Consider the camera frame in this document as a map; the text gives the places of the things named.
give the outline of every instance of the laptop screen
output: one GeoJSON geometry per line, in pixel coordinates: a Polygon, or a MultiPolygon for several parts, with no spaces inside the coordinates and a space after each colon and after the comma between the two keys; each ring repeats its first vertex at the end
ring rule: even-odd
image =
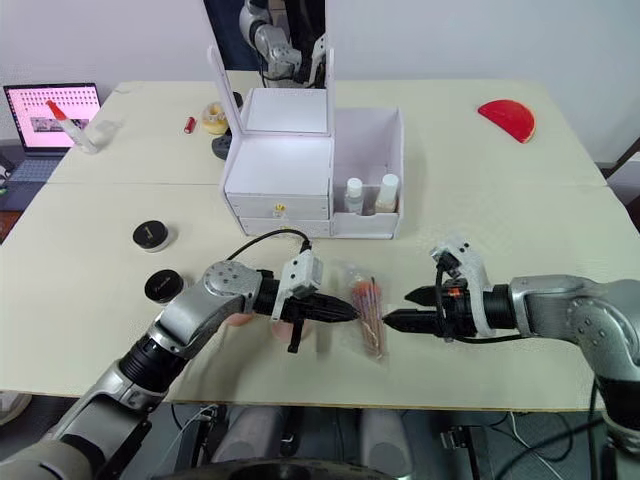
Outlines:
{"type": "Polygon", "coordinates": [[[27,152],[64,152],[73,145],[73,140],[53,117],[45,103],[47,100],[53,100],[80,128],[84,128],[100,109],[93,83],[7,85],[4,92],[27,152]]]}

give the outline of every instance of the white wall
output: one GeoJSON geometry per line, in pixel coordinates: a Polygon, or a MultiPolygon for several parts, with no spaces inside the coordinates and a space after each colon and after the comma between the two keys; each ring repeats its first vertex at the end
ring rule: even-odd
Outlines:
{"type": "MultiPolygon", "coordinates": [[[[0,84],[211,79],[202,0],[0,0],[0,84]]],[[[18,138],[0,94],[0,140],[18,138]]]]}
{"type": "MultiPolygon", "coordinates": [[[[637,0],[326,1],[339,79],[536,80],[596,162],[640,136],[637,0]]],[[[202,0],[0,0],[0,83],[205,80],[211,38],[202,0]]]]}
{"type": "Polygon", "coordinates": [[[327,0],[336,78],[522,78],[596,163],[640,136],[637,0],[327,0]]]}

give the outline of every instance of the pink screen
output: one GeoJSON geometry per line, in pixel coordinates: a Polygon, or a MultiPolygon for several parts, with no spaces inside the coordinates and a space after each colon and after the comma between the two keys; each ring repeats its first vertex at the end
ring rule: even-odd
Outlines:
{"type": "Polygon", "coordinates": [[[100,109],[94,87],[16,88],[8,91],[11,110],[27,147],[71,147],[71,140],[53,118],[47,100],[84,128],[100,109]]]}

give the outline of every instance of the clear plastic bag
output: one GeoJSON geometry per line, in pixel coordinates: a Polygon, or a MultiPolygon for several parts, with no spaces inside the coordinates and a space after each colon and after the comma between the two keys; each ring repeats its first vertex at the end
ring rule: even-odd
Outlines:
{"type": "Polygon", "coordinates": [[[358,324],[364,349],[370,357],[381,360],[387,355],[382,321],[382,289],[376,277],[354,265],[345,268],[346,286],[351,303],[360,312],[358,324]]]}

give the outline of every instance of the drawer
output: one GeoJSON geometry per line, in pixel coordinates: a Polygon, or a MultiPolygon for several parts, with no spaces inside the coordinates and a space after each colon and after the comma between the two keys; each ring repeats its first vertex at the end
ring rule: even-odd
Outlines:
{"type": "Polygon", "coordinates": [[[326,196],[227,194],[231,208],[240,218],[328,220],[326,196]]]}
{"type": "Polygon", "coordinates": [[[295,228],[311,238],[331,236],[329,220],[294,220],[291,218],[240,218],[242,228],[247,235],[262,235],[279,228],[295,228]]]}

